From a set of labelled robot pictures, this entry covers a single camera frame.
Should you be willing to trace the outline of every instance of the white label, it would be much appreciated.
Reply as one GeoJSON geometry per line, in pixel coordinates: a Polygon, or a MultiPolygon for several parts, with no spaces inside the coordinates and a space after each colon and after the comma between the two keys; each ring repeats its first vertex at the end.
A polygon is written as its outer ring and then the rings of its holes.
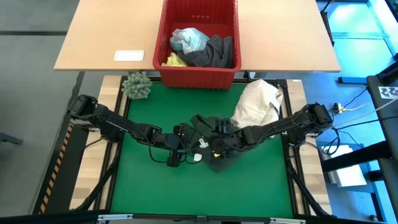
{"type": "Polygon", "coordinates": [[[198,162],[198,161],[201,161],[201,154],[195,154],[195,155],[193,155],[193,160],[195,161],[195,162],[198,162]]]}
{"type": "Polygon", "coordinates": [[[114,54],[116,62],[141,62],[143,59],[143,50],[117,50],[114,54]]]}
{"type": "Polygon", "coordinates": [[[207,146],[209,146],[209,144],[207,142],[205,142],[205,140],[203,139],[199,139],[200,142],[200,146],[201,148],[206,148],[207,146]]]}
{"type": "Polygon", "coordinates": [[[393,86],[379,86],[380,96],[383,99],[398,98],[398,87],[393,86]]]}

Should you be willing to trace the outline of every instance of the gray floor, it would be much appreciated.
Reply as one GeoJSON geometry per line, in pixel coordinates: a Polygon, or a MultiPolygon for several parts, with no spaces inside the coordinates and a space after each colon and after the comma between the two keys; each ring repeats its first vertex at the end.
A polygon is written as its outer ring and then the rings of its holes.
{"type": "MultiPolygon", "coordinates": [[[[77,0],[0,0],[0,30],[67,30],[77,3],[77,0]]],[[[334,48],[342,72],[267,74],[267,78],[302,79],[308,102],[317,101],[327,106],[334,102],[345,104],[364,89],[339,85],[337,77],[374,75],[392,62],[386,43],[377,36],[379,29],[374,15],[365,4],[333,3],[328,12],[337,38],[334,48]]],[[[63,37],[0,36],[0,131],[24,140],[22,146],[0,144],[0,216],[28,214],[35,200],[55,132],[77,76],[77,72],[52,69],[62,42],[63,37]]],[[[98,96],[104,74],[110,73],[87,73],[81,92],[98,96]]],[[[365,93],[350,108],[369,100],[365,93]]],[[[373,109],[373,105],[367,105],[344,112],[336,117],[336,123],[373,109]]],[[[372,114],[358,121],[374,118],[376,115],[372,114]]],[[[384,139],[377,123],[347,131],[365,145],[384,139]]],[[[334,134],[327,131],[318,140],[332,138],[334,134]]],[[[345,135],[342,142],[353,143],[345,135]]],[[[373,207],[368,205],[371,204],[369,194],[330,191],[329,194],[333,213],[341,218],[367,220],[368,215],[374,214],[373,207]]]]}

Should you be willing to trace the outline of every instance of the red basket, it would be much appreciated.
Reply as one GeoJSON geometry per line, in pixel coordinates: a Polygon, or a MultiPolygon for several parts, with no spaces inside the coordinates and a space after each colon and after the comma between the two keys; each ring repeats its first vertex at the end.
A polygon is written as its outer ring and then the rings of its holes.
{"type": "Polygon", "coordinates": [[[164,0],[153,64],[168,87],[228,89],[241,69],[238,0],[164,0]],[[175,29],[194,27],[209,38],[233,38],[233,68],[161,66],[173,52],[175,29]]]}

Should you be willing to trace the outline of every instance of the green mat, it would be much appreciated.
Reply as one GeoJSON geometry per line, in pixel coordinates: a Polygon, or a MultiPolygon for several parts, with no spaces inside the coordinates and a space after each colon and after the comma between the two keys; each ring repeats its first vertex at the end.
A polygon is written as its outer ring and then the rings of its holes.
{"type": "MultiPolygon", "coordinates": [[[[148,99],[131,102],[128,118],[160,126],[163,133],[196,114],[230,118],[244,87],[197,90],[156,82],[148,99]]],[[[152,152],[157,160],[167,159],[166,150],[152,152]]],[[[111,212],[292,218],[280,136],[216,173],[204,163],[178,168],[155,163],[147,146],[125,135],[111,212]]]]}

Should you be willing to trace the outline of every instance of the plastic bag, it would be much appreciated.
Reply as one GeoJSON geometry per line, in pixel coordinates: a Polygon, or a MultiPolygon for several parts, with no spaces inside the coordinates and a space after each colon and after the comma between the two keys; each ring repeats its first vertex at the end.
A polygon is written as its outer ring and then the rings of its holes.
{"type": "Polygon", "coordinates": [[[167,63],[162,63],[162,66],[186,67],[187,64],[172,52],[170,57],[167,58],[167,63]]]}
{"type": "Polygon", "coordinates": [[[209,37],[195,28],[176,29],[170,38],[170,45],[175,51],[183,51],[185,54],[204,50],[209,37]]]}

